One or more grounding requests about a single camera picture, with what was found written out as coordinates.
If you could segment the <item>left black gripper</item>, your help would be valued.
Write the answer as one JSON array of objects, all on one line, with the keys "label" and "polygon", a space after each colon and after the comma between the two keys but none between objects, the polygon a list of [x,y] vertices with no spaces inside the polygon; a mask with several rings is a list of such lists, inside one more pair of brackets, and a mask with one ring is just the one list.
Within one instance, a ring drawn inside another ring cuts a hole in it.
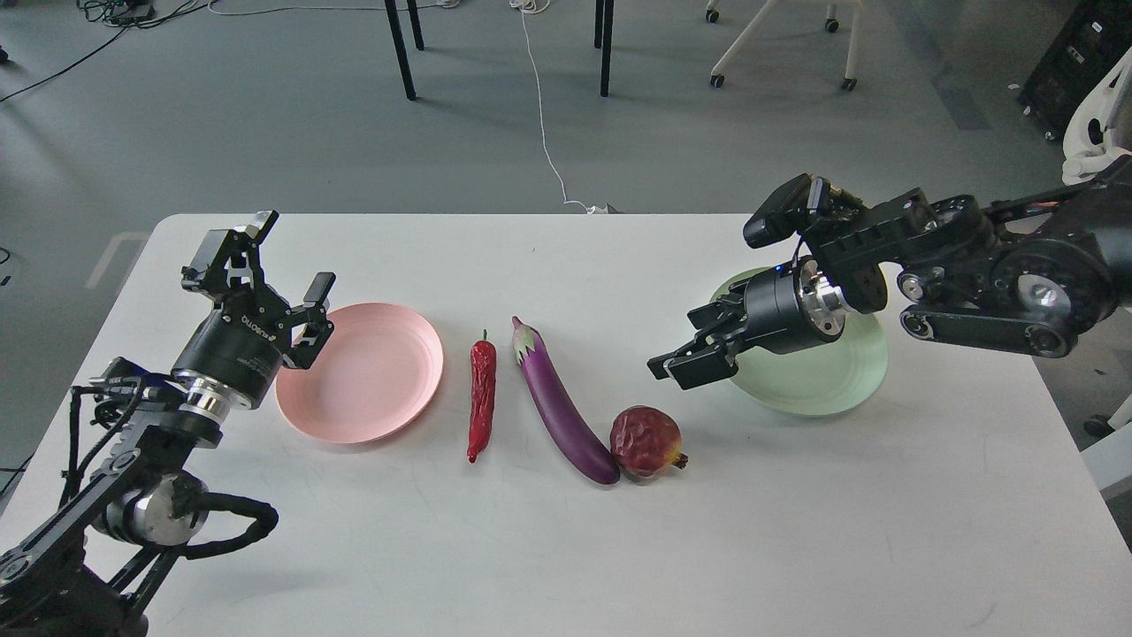
[{"label": "left black gripper", "polygon": [[181,287],[214,303],[172,367],[179,380],[207,378],[226,386],[248,408],[258,408],[278,368],[309,370],[334,332],[327,296],[334,272],[318,272],[294,308],[268,295],[260,246],[278,212],[260,210],[243,225],[213,229],[203,236]]}]

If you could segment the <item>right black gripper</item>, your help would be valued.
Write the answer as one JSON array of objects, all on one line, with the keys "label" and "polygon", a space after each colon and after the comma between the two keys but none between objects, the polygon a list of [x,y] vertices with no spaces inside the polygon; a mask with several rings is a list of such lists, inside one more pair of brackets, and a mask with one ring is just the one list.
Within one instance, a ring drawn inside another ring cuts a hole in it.
[{"label": "right black gripper", "polygon": [[736,275],[710,302],[688,311],[692,341],[648,359],[648,371],[688,390],[734,378],[740,352],[787,355],[837,342],[844,335],[844,311],[826,310],[813,287],[808,275],[795,270]]}]

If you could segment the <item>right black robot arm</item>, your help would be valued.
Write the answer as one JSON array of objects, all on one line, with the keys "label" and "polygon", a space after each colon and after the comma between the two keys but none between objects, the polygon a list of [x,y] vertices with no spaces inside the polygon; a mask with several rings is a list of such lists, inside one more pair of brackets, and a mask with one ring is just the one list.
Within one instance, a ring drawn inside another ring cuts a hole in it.
[{"label": "right black robot arm", "polygon": [[691,310],[691,342],[648,360],[696,388],[738,372],[751,348],[787,355],[837,342],[846,315],[887,305],[881,265],[900,266],[903,332],[921,342],[1065,358],[1129,307],[1129,157],[1080,184],[981,207],[918,188],[866,205],[803,173],[745,223],[752,249],[797,236],[807,253],[738,279]]}]

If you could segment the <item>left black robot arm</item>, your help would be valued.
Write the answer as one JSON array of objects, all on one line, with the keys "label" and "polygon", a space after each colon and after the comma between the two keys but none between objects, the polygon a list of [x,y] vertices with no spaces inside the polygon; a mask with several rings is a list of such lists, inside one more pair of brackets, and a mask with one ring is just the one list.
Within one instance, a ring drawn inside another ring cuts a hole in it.
[{"label": "left black robot arm", "polygon": [[265,282],[260,246],[278,221],[203,238],[181,286],[211,299],[169,372],[115,358],[70,391],[59,507],[3,556],[5,636],[144,636],[145,610],[181,560],[230,554],[271,535],[278,513],[211,491],[187,472],[233,408],[258,408],[282,368],[315,363],[334,332],[332,272],[299,305]]}]

